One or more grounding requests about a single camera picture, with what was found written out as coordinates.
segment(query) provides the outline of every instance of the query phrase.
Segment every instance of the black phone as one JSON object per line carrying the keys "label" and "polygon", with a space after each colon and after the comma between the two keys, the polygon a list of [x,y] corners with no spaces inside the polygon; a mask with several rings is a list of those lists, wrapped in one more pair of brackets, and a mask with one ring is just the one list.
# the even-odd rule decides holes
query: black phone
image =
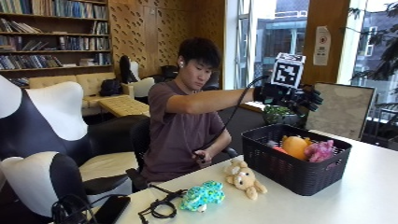
{"label": "black phone", "polygon": [[103,202],[98,211],[94,214],[95,220],[91,218],[89,223],[98,224],[113,224],[119,218],[125,207],[127,206],[130,201],[129,197],[110,196],[107,200]]}

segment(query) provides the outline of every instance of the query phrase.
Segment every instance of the teal plush toy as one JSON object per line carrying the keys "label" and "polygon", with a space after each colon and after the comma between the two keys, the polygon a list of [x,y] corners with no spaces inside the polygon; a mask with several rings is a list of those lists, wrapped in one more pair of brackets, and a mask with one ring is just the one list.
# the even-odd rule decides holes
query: teal plush toy
{"label": "teal plush toy", "polygon": [[221,203],[223,198],[222,184],[210,180],[203,182],[201,186],[194,186],[186,191],[179,209],[203,212],[207,203]]}

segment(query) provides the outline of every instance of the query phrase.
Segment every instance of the maroon t-shirt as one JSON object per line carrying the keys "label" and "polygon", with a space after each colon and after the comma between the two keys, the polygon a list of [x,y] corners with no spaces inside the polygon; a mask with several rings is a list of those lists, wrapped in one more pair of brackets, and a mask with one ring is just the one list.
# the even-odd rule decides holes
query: maroon t-shirt
{"label": "maroon t-shirt", "polygon": [[217,112],[199,115],[165,113],[167,99],[186,95],[174,80],[155,84],[147,94],[150,147],[143,155],[142,175],[147,181],[166,181],[199,169],[191,159],[223,127]]}

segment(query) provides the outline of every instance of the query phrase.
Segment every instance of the beige plush bunny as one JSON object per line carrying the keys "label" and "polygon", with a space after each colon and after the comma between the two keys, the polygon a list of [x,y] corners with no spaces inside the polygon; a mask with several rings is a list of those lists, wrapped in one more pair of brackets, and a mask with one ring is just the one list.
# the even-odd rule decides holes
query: beige plush bunny
{"label": "beige plush bunny", "polygon": [[226,182],[232,184],[236,189],[244,190],[247,197],[251,200],[256,199],[258,193],[266,193],[264,186],[256,181],[247,163],[238,159],[231,159],[231,164],[225,167]]}

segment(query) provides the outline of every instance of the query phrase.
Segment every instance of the wall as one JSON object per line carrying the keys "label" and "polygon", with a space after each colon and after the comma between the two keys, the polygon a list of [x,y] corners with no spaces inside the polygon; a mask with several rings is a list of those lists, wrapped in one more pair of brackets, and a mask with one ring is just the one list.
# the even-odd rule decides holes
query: wall
{"label": "wall", "polygon": [[191,36],[223,43],[223,0],[109,0],[115,74],[122,55],[138,62],[139,77],[175,64],[179,42]]}
{"label": "wall", "polygon": [[[350,0],[311,0],[306,28],[303,55],[307,56],[303,66],[302,82],[312,84],[315,81],[335,83],[343,48],[343,32],[348,16]],[[315,27],[327,26],[331,33],[331,48],[326,66],[312,65],[312,51]]]}

